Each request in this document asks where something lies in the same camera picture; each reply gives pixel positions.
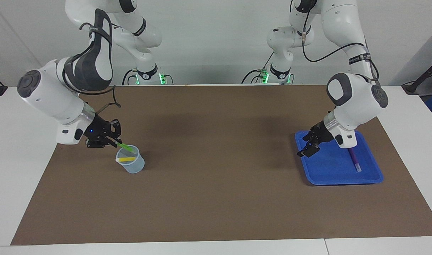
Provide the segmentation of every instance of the green stick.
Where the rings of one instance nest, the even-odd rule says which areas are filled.
[[[124,144],[124,143],[118,143],[118,142],[117,142],[117,144],[120,145],[120,147],[126,149],[127,151],[134,153],[134,149],[131,148],[131,147],[129,147],[129,146],[127,146],[126,144]]]

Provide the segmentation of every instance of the purple marker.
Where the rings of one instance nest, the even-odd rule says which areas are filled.
[[[348,152],[350,152],[350,157],[352,157],[352,161],[353,161],[353,164],[355,164],[356,171],[358,173],[362,172],[362,169],[360,169],[359,161],[356,158],[355,151],[353,150],[353,148],[349,148]]]

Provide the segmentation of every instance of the marker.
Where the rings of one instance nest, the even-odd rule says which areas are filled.
[[[126,144],[124,144],[124,143],[119,143],[119,142],[117,142],[117,144],[120,145],[120,147],[124,148],[125,150],[134,153],[134,149],[131,148],[131,147],[129,147],[129,146],[127,146]]]
[[[131,158],[117,158],[115,161],[118,163],[121,162],[128,162],[128,161],[134,161],[137,157],[131,157]]]
[[[356,171],[358,173],[362,172],[362,169],[360,168],[359,161],[356,158],[356,155],[355,155],[353,148],[349,148],[348,152],[350,152],[350,157],[352,158],[353,164],[355,164]]]

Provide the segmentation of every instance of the white wall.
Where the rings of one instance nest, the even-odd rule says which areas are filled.
[[[406,82],[418,79],[428,68],[432,66],[432,36],[422,46],[418,53],[402,68],[391,81],[392,85],[402,85]],[[419,85],[418,94],[432,94],[432,77]]]
[[[64,0],[0,0],[0,78],[16,85],[30,67],[54,58],[81,52],[88,44],[64,11]],[[254,68],[261,68],[271,53],[266,44],[269,29],[288,25],[288,0],[186,0],[138,1],[143,16],[159,27],[163,44],[153,49],[157,63],[176,83],[238,83]],[[381,84],[389,84],[399,70],[432,35],[432,0],[358,0],[365,37],[381,72]],[[311,58],[336,48],[323,35],[319,17],[316,38],[306,47]],[[13,40],[19,46],[11,46]],[[309,63],[294,49],[292,72],[296,84],[326,84],[336,72],[347,71],[343,52]],[[130,56],[113,50],[114,81],[133,68]],[[15,66],[6,71],[5,67]]]

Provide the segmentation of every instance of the clear plastic cup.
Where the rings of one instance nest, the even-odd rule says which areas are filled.
[[[118,163],[122,165],[128,173],[138,173],[145,166],[145,160],[140,155],[139,149],[137,147],[135,147],[134,145],[128,145],[128,146],[131,147],[134,151],[130,152],[125,148],[121,148],[117,152],[117,158],[135,157],[135,160],[128,161],[128,162],[118,162]]]

